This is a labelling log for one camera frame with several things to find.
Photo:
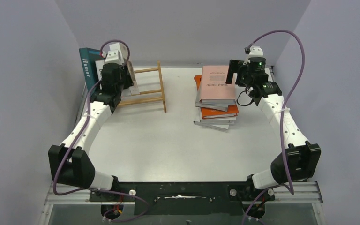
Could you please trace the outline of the white Afternoon tea book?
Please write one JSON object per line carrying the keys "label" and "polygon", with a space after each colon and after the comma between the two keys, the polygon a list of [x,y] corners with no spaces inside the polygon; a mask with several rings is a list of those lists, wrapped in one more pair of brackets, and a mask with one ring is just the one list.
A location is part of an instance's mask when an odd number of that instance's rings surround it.
{"label": "white Afternoon tea book", "polygon": [[127,82],[124,85],[124,90],[122,92],[122,97],[129,97],[132,95],[139,94],[139,87],[135,78],[134,68],[129,56],[129,48],[120,42],[114,44],[109,44],[109,49],[111,51],[118,50],[121,56],[121,62],[126,61],[126,68],[128,71]]}

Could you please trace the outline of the pink book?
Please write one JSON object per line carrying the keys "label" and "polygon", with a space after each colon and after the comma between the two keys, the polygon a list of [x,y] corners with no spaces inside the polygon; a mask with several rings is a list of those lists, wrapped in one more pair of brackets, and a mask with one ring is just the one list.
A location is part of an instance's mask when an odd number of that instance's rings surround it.
{"label": "pink book", "polygon": [[202,104],[233,105],[236,91],[233,83],[227,84],[227,65],[205,65],[198,88],[197,101]]}

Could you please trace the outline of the teal Humor book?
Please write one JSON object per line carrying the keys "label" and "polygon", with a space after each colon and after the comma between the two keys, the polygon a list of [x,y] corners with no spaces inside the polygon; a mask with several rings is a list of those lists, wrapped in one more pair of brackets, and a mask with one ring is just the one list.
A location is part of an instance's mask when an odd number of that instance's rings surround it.
{"label": "teal Humor book", "polygon": [[86,88],[89,91],[98,81],[98,72],[96,69],[96,61],[102,60],[98,49],[79,48],[79,55],[82,63],[83,74],[86,82]]}

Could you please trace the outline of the orange book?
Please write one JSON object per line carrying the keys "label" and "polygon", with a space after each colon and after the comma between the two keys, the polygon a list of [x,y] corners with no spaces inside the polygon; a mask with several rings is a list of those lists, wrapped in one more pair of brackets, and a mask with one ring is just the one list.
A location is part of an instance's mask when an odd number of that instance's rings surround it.
{"label": "orange book", "polygon": [[[200,102],[199,100],[199,86],[201,83],[201,75],[196,75],[194,77],[194,81],[196,83],[197,88],[197,95],[195,102]],[[200,108],[201,117],[202,119],[216,119],[216,118],[227,118],[227,117],[236,117],[238,116],[239,109],[237,105],[229,105],[227,112],[219,111],[219,110],[212,110],[208,108]]]}

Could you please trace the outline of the white Decorate Furniture book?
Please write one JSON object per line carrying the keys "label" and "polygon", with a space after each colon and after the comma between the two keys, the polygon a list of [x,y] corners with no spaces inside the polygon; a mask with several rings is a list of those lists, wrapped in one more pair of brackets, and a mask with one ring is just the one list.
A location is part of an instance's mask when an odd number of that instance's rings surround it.
{"label": "white Decorate Furniture book", "polygon": [[98,81],[102,80],[102,70],[103,70],[104,63],[105,63],[104,60],[95,61],[96,72],[97,72],[97,80]]}

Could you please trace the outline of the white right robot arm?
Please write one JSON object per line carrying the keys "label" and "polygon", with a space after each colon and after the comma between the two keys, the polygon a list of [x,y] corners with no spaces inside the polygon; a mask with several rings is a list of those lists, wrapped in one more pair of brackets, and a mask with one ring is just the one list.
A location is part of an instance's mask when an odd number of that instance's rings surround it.
{"label": "white right robot arm", "polygon": [[262,196],[265,188],[311,178],[321,156],[320,146],[311,143],[296,125],[285,106],[280,87],[276,82],[269,81],[265,65],[264,57],[251,57],[247,61],[230,60],[226,78],[227,84],[245,88],[246,94],[264,113],[281,142],[281,152],[269,169],[249,178],[252,183],[245,186],[245,194],[251,200]]}

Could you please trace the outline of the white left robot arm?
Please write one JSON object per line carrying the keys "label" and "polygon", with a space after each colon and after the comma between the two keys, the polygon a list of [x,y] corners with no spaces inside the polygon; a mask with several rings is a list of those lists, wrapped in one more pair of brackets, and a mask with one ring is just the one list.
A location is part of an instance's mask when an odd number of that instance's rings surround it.
{"label": "white left robot arm", "polygon": [[106,63],[102,79],[88,92],[86,111],[74,130],[60,144],[48,151],[52,180],[79,189],[110,190],[118,186],[118,178],[98,172],[89,158],[89,151],[103,124],[121,102],[121,95],[131,84],[127,66]]}

